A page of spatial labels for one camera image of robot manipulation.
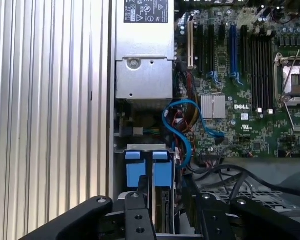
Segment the chip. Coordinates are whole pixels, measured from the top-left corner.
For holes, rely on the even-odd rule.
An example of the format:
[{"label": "chip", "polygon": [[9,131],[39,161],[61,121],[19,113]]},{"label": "chip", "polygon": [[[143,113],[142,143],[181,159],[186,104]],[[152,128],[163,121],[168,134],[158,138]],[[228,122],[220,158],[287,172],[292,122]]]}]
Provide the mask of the chip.
[{"label": "chip", "polygon": [[255,150],[260,150],[261,149],[261,143],[260,142],[255,142],[254,143],[254,149]]}]

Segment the sticker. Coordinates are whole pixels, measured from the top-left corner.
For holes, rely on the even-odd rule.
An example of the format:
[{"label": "sticker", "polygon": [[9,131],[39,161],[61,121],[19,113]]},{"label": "sticker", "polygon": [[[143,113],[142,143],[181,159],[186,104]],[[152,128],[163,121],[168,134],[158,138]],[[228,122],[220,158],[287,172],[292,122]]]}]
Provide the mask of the sticker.
[{"label": "sticker", "polygon": [[124,0],[124,23],[167,24],[169,0]]}]

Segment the green circuit board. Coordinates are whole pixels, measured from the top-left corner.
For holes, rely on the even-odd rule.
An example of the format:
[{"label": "green circuit board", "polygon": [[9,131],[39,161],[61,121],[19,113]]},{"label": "green circuit board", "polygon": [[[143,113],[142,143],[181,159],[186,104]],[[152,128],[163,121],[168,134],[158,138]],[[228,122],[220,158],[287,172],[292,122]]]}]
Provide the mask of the green circuit board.
[{"label": "green circuit board", "polygon": [[[216,26],[222,22],[227,23],[228,34],[231,24],[241,26],[243,19],[245,19],[244,24],[248,25],[249,31],[252,32],[260,27],[254,24],[255,15],[253,13],[255,10],[254,8],[244,8],[240,12],[236,12],[230,8],[214,8],[202,11],[197,16],[197,21],[205,26],[207,23]],[[282,28],[299,28],[300,21],[285,26],[268,21],[264,23],[263,27],[277,31],[277,36],[272,42],[273,63],[277,53],[281,53],[284,57],[290,57],[296,56],[299,50],[300,56],[300,46],[280,46],[277,44],[280,38],[285,37],[284,34],[281,34]],[[300,106],[290,107],[289,116],[287,109],[277,104],[273,114],[264,114],[261,117],[250,107],[252,104],[251,74],[248,72],[240,76],[243,86],[235,84],[229,76],[229,59],[228,41],[226,40],[224,44],[216,43],[215,69],[218,73],[219,82],[221,82],[219,86],[216,86],[211,79],[206,77],[205,73],[200,75],[194,70],[195,86],[199,96],[220,94],[225,95],[226,100],[226,118],[205,120],[208,128],[225,134],[224,142],[216,146],[214,138],[204,133],[202,125],[198,121],[194,126],[197,152],[204,152],[207,155],[218,154],[223,148],[235,143],[238,138],[246,138],[247,140],[240,144],[253,157],[300,157],[300,132],[294,131],[291,123],[292,119],[294,126],[300,127]],[[283,87],[281,75],[278,76],[278,81],[278,88],[281,89]],[[249,106],[249,109],[245,109],[245,107],[238,109],[235,106]],[[227,155],[229,157],[242,157],[242,151],[229,150]]]}]

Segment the screw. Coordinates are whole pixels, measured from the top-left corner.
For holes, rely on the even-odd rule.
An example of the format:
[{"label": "screw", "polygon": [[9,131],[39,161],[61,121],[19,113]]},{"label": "screw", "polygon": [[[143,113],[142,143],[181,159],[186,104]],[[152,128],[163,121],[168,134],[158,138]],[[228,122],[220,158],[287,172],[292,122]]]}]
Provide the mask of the screw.
[{"label": "screw", "polygon": [[210,198],[210,195],[209,195],[209,194],[203,194],[202,197],[203,197],[204,199],[209,199],[209,198]]},{"label": "screw", "polygon": [[245,200],[242,199],[238,199],[237,202],[241,205],[245,205],[247,203]]},{"label": "screw", "polygon": [[131,64],[132,67],[136,67],[136,66],[138,66],[138,61],[137,60],[131,60],[130,64]]},{"label": "screw", "polygon": [[106,200],[104,199],[104,198],[100,198],[99,200],[98,200],[98,203],[100,203],[100,204],[103,204],[103,203],[105,203],[106,202]]}]

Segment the metal grille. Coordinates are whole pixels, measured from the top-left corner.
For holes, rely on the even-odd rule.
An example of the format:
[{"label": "metal grille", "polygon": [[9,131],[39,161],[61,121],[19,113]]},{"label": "metal grille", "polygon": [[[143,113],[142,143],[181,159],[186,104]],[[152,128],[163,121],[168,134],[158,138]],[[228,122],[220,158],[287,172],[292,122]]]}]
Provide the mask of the metal grille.
[{"label": "metal grille", "polygon": [[[227,202],[229,199],[229,194],[226,193],[225,190],[215,190],[208,191],[208,193],[212,193],[220,197],[220,200],[223,202]],[[240,197],[249,198],[251,195],[250,191],[244,190],[240,191]],[[296,210],[298,209],[296,206],[284,201],[281,198],[282,192],[279,191],[254,191],[252,200],[257,203],[261,203],[266,208],[274,209],[274,210]]]}]

